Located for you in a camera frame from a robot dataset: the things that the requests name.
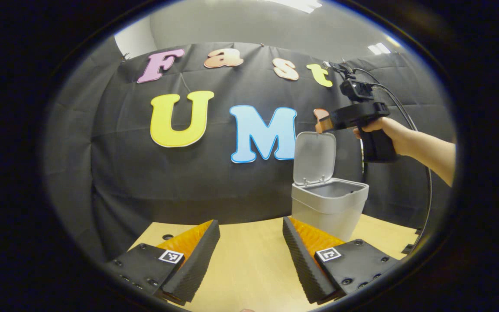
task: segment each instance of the wooden table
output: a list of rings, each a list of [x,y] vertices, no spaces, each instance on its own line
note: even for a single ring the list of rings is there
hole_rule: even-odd
[[[152,223],[132,247],[158,245],[163,235],[178,235],[194,225]],[[305,312],[309,304],[282,235],[282,218],[219,225],[220,239],[194,300],[193,312]],[[401,259],[402,250],[417,239],[415,229],[361,215],[351,241],[363,239]]]

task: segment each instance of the letter m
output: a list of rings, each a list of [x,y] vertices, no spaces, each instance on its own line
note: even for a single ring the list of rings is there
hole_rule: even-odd
[[[263,159],[269,159],[275,141],[279,146],[275,158],[279,160],[294,159],[295,129],[294,119],[297,112],[287,107],[275,110],[269,126],[251,105],[236,105],[230,108],[230,114],[236,117],[236,152],[230,156],[234,163],[250,163],[256,160],[257,154],[251,150],[253,140]]]

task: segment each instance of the black fabric backdrop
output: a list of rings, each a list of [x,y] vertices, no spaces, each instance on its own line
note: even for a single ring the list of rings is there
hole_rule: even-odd
[[[341,78],[329,75],[333,87],[319,85],[305,66],[323,60],[275,47],[248,43],[200,43],[182,48],[185,55],[161,72],[157,81],[138,84],[147,65],[141,55],[121,63],[113,38],[93,51],[69,78],[50,105],[44,171],[48,191],[65,227],[83,250],[99,260],[116,257],[153,222],[199,224],[209,219],[240,223],[291,213],[293,160],[234,164],[234,105],[253,105],[266,123],[278,107],[297,111],[295,133],[313,131],[313,109],[349,105],[340,94]],[[204,67],[207,54],[235,48],[238,67]],[[298,81],[278,77],[272,59],[292,61]],[[451,140],[453,128],[440,93],[427,73],[409,67],[402,55],[379,55],[351,62],[373,73],[406,105],[418,129]],[[172,127],[189,126],[191,91],[213,91],[207,128],[195,144],[164,148],[151,139],[153,97],[178,94]],[[393,105],[386,95],[379,99]],[[405,125],[395,107],[391,117]],[[362,180],[359,141],[350,130],[334,133],[334,176]],[[364,213],[409,227],[422,227],[428,189],[424,167],[410,158],[395,164],[370,164]],[[433,207],[444,205],[449,188],[433,174]]]

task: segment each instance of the open lid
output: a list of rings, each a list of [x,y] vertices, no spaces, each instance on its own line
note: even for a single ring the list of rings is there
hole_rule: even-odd
[[[301,132],[295,139],[294,182],[327,181],[334,173],[336,138],[331,133]]]

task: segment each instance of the yellow letter u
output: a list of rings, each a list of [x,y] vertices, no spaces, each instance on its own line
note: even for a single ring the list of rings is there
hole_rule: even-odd
[[[182,147],[198,141],[207,126],[207,104],[214,97],[211,91],[194,91],[188,94],[192,100],[192,122],[186,130],[176,131],[171,127],[172,109],[180,100],[178,94],[165,94],[151,100],[150,133],[156,144],[164,147]]]

